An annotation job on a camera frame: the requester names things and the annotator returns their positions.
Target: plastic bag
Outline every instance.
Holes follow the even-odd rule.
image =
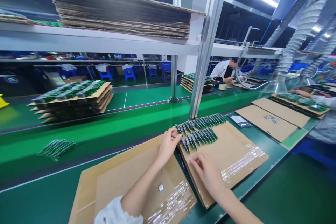
[[[238,124],[238,126],[240,128],[249,128],[249,127],[253,127],[252,124],[250,124],[249,122],[247,122],[243,117],[241,116],[230,116],[230,118],[236,123]]]

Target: circular sticker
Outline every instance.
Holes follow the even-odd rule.
[[[4,80],[8,83],[11,83],[11,84],[16,84],[18,83],[18,79],[16,79],[15,77],[12,77],[12,76],[9,76],[9,77],[5,77]]]

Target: hand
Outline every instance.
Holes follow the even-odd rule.
[[[160,150],[155,160],[155,163],[159,165],[160,168],[165,166],[165,164],[168,162],[174,153],[176,145],[181,140],[181,137],[182,135],[177,134],[177,129],[175,127],[170,128],[164,132]]]
[[[323,95],[326,98],[332,98],[332,96],[330,94],[327,94],[327,93],[324,93],[324,92],[321,92],[321,91],[319,91],[318,93],[319,93],[318,95]]]
[[[195,168],[203,181],[205,188],[216,202],[223,199],[226,192],[230,191],[224,184],[222,174],[215,162],[204,153],[197,153],[190,163]]]
[[[223,80],[223,82],[232,82],[235,78],[234,77],[228,77]]]
[[[309,94],[309,93],[307,93],[305,91],[298,90],[298,89],[291,90],[290,92],[295,93],[297,95],[301,95],[301,96],[309,98],[309,99],[313,97],[312,94]]]

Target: white shirt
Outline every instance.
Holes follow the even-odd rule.
[[[213,69],[212,73],[210,74],[211,78],[216,78],[216,77],[222,77],[224,79],[224,75],[226,73],[227,68],[229,67],[229,62],[230,60],[226,60],[226,61],[221,61],[219,62],[215,68]],[[231,77],[234,77],[236,71],[233,70]],[[240,70],[238,71],[238,75],[239,78],[243,78],[244,82],[247,81],[247,75],[249,74],[249,72],[247,73],[242,73]]]
[[[122,198],[123,196],[118,196],[101,210],[97,214],[94,224],[142,224],[144,222],[142,215],[133,217],[128,212],[124,212],[121,206]]]
[[[308,133],[308,136],[321,142],[336,144],[336,97],[313,96],[311,99],[329,106],[331,110]]]

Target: person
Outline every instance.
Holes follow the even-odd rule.
[[[151,183],[173,155],[182,135],[177,134],[175,127],[165,131],[157,158],[148,170],[139,178],[134,186],[126,193],[113,199],[96,216],[95,224],[142,224],[141,212],[146,205]],[[205,188],[214,200],[232,217],[237,224],[262,223],[251,213],[225,186],[222,175],[205,153],[196,154],[190,161],[199,174]]]
[[[308,137],[327,144],[336,144],[336,97],[323,92],[319,92],[319,95],[312,95],[297,89],[290,92],[309,98],[314,102],[323,103],[331,108],[325,117],[308,133]]]
[[[233,81],[235,79],[237,60],[237,58],[234,58],[219,62],[213,69],[210,77],[215,80],[218,80],[218,78],[222,78],[223,82]],[[240,70],[238,71],[240,80],[243,82],[247,81],[248,74],[249,72],[242,73]]]

